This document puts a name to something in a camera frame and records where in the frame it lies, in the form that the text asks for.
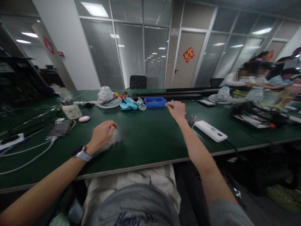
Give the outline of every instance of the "hand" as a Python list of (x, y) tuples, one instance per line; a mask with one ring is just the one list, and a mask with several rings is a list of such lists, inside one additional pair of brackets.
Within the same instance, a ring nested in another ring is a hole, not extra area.
[(270, 89), (283, 89), (285, 86), (272, 86)]
[(166, 107), (168, 108), (172, 117), (179, 122), (180, 120), (185, 120), (185, 104), (180, 101), (175, 101), (171, 103), (166, 103)]
[(252, 87), (252, 84), (249, 83), (249, 82), (246, 82), (246, 83), (245, 83), (245, 86), (246, 86), (246, 87)]
[(86, 153), (93, 156), (102, 146), (109, 142), (117, 124), (114, 121), (105, 121), (96, 126), (91, 141), (86, 145)]

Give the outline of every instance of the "small bottle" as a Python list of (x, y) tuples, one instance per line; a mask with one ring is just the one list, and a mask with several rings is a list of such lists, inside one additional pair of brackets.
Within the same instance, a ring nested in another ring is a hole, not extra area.
[(61, 103), (63, 105), (62, 109), (68, 119), (72, 120), (82, 117), (81, 110), (79, 109), (77, 104), (73, 103), (73, 100), (71, 98), (67, 97), (64, 100), (61, 100)]

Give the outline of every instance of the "green table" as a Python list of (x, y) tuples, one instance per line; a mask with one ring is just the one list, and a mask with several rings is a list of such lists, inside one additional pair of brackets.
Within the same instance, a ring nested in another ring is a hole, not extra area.
[[(162, 92), (165, 90), (127, 91), (131, 95), (131, 93), (137, 92)], [(47, 103), (56, 105), (63, 97), (76, 97), (78, 95), (81, 96), (76, 98), (76, 101), (92, 101), (97, 99), (98, 92), (98, 90), (69, 92), (66, 95), (61, 94), (61, 98), (44, 101), (41, 105)], [(39, 103), (28, 106), (26, 109), (27, 118), (31, 114), (36, 114), (37, 111), (45, 111), (45, 109), (31, 109), (31, 107), (38, 105)], [(280, 144), (301, 139), (301, 130), (292, 126), (273, 130), (252, 130), (232, 119), (230, 116), (231, 108), (228, 106), (217, 105), (214, 108), (207, 108), (195, 101), (190, 101), (186, 102), (186, 112), (187, 119), (191, 114), (196, 114), (198, 120), (204, 120), (227, 134), (229, 140), (239, 151), (269, 146), (270, 141), (274, 144)], [(82, 113), (89, 115), (91, 120), (85, 123), (77, 122), (67, 137), (56, 141), (48, 152), (30, 165), (13, 173), (1, 175), (0, 192), (22, 190), (33, 186), (68, 160), (77, 147), (89, 142), (93, 128), (106, 120), (114, 120), (118, 125), (118, 129), (115, 130), (116, 134), (112, 139), (113, 145), (109, 151), (94, 157), (80, 172), (77, 177), (78, 180), (189, 160), (181, 131), (167, 108), (121, 111), (120, 107), (113, 109), (93, 107), (92, 109), (82, 109)], [(20, 118), (15, 115), (14, 123), (18, 123), (24, 118), (24, 114)], [(4, 130), (3, 128), (11, 127), (12, 124), (9, 122), (12, 121), (12, 119), (0, 118), (1, 125), (3, 125), (0, 132)], [(233, 148), (226, 143), (214, 142), (197, 128), (195, 133), (213, 156), (234, 152)], [(14, 152), (43, 143), (46, 134), (46, 130), (41, 131), (31, 137), (28, 143), (14, 149)], [(0, 160), (0, 172), (6, 172), (27, 163), (45, 150), (47, 146), (48, 144), (45, 144), (25, 153), (2, 158)]]

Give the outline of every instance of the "white pillar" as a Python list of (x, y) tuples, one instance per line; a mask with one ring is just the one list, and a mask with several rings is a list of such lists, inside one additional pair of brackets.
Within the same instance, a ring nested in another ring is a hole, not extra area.
[(73, 0), (32, 0), (77, 90), (100, 89)]

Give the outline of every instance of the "small desk fan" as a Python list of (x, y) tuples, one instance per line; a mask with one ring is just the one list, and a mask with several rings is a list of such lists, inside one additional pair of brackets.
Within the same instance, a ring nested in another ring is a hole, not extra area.
[(114, 108), (122, 103), (122, 99), (120, 97), (115, 98), (114, 93), (108, 86), (101, 87), (97, 96), (96, 104), (100, 108)]

